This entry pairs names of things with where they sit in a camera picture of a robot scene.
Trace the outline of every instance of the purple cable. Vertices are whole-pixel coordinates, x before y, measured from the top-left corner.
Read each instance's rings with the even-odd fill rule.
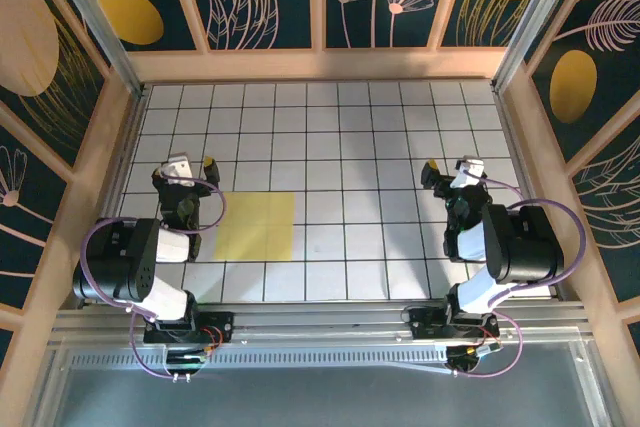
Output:
[[[518,361],[520,360],[520,357],[522,356],[522,349],[524,348],[524,339],[522,338],[522,329],[517,324],[517,322],[513,320],[511,317],[509,317],[507,314],[503,314],[501,312],[495,312],[495,311],[493,313],[496,314],[496,317],[499,317],[509,322],[516,329],[516,334],[518,334],[518,352],[516,353],[516,356],[514,357],[514,359],[511,361],[509,365],[507,365],[503,369],[497,370],[495,372],[491,372],[490,374],[472,374],[470,372],[458,371],[458,375],[462,377],[473,377],[476,379],[490,379],[492,377],[498,377],[499,375],[506,374],[511,369],[513,369],[515,365],[518,363]]]
[[[515,287],[511,287],[503,292],[500,292],[499,294],[494,295],[493,297],[491,297],[491,299],[489,299],[489,303],[488,306],[489,308],[493,308],[493,306],[495,305],[496,302],[498,302],[499,300],[501,300],[504,297],[507,297],[508,295],[510,295],[512,292],[521,292],[523,290],[529,290],[529,289],[533,289],[535,287],[548,287],[550,285],[554,285],[557,284],[558,282],[562,282],[564,279],[566,279],[567,277],[569,277],[571,274],[573,274],[576,269],[578,268],[578,265],[580,265],[580,262],[582,262],[582,259],[584,258],[584,254],[587,250],[587,232],[584,228],[584,225],[582,225],[582,222],[580,221],[580,218],[578,217],[578,215],[571,210],[569,207],[567,207],[566,205],[557,202],[555,200],[551,200],[551,199],[527,199],[527,200],[521,200],[520,202],[516,202],[513,205],[510,205],[508,207],[509,210],[514,209],[516,207],[520,207],[522,205],[527,205],[527,204],[547,204],[547,205],[553,205],[555,207],[558,207],[559,209],[563,210],[564,212],[566,212],[569,217],[571,217],[571,220],[573,220],[573,222],[576,224],[576,227],[578,228],[578,235],[580,236],[580,244],[578,246],[578,253],[576,254],[576,258],[573,259],[573,262],[571,262],[571,264],[569,265],[569,267],[567,267],[567,269],[562,272],[560,275],[557,275],[555,277],[552,277],[550,279],[547,280],[542,280],[540,282],[535,282],[533,284],[523,284],[523,285],[516,285]]]
[[[140,367],[142,368],[142,370],[144,370],[149,375],[153,375],[154,377],[157,377],[159,379],[173,380],[172,375],[168,373],[163,374],[161,372],[156,372],[155,370],[152,370],[151,367],[145,364],[144,361],[142,360],[142,357],[140,356],[140,354],[138,353],[138,349],[136,348],[135,336],[133,334],[133,329],[136,324],[136,316],[137,314],[135,312],[131,314],[131,323],[129,324],[129,344],[131,344],[131,350],[133,350],[133,355],[138,361],[138,364],[140,364]]]
[[[493,180],[486,177],[478,177],[477,175],[470,174],[468,170],[464,170],[462,171],[462,173],[471,177],[472,179],[480,180],[481,182],[484,182],[486,184],[498,185],[500,187],[504,187],[505,189],[509,189],[511,192],[515,193],[520,200],[524,199],[524,197],[522,197],[522,192],[516,189],[513,185],[509,185],[505,182],[500,182],[499,180]]]
[[[180,230],[180,229],[167,229],[167,230],[169,230],[171,232],[175,232],[177,234],[187,234],[187,235],[189,235],[189,234],[199,234],[200,232],[204,232],[206,230],[211,229],[212,227],[215,227],[216,225],[218,225],[222,221],[222,218],[224,217],[224,214],[227,212],[227,199],[224,197],[224,194],[220,191],[220,189],[218,189],[215,185],[213,185],[210,182],[207,182],[206,180],[196,179],[194,177],[173,177],[173,176],[165,175],[165,174],[162,174],[162,173],[160,175],[165,179],[189,181],[189,182],[195,182],[196,184],[205,185],[205,186],[209,187],[213,192],[218,194],[218,196],[220,197],[220,200],[222,201],[222,212],[220,212],[220,217],[218,217],[218,220],[216,220],[213,224],[207,225],[205,227],[201,227],[201,228],[195,229],[195,230]]]
[[[89,240],[91,240],[91,237],[98,230],[100,230],[103,227],[106,227],[107,225],[115,224],[117,222],[135,222],[136,220],[138,219],[135,219],[133,217],[114,217],[112,219],[103,219],[100,222],[96,223],[89,230],[87,235],[85,235],[84,239],[82,240],[82,246],[80,247],[80,268],[82,269],[82,273],[84,274],[85,279],[87,279],[87,282],[89,282],[89,285],[91,286],[91,288],[95,291],[95,293],[98,295],[98,297],[100,297],[100,299],[104,303],[112,307],[130,308],[133,312],[136,312],[146,317],[147,320],[149,320],[149,319],[155,319],[157,317],[156,314],[146,309],[143,309],[141,307],[138,307],[133,303],[124,302],[124,301],[116,302],[115,300],[110,299],[109,296],[107,296],[107,294],[105,294],[104,291],[100,288],[100,286],[96,282],[96,279],[93,278],[93,274],[91,274],[91,270],[89,270],[89,263],[87,262],[87,248],[89,246]]]

